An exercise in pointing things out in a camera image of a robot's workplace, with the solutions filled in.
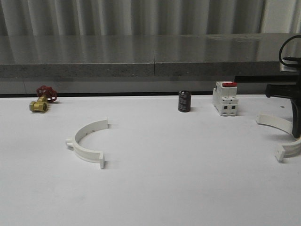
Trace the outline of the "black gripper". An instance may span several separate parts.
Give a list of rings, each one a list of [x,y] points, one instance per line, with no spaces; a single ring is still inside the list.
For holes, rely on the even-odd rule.
[[[298,72],[297,82],[294,85],[267,85],[265,94],[267,97],[291,99],[293,112],[292,135],[299,138],[301,136],[301,58],[284,57],[280,60],[280,71]]]

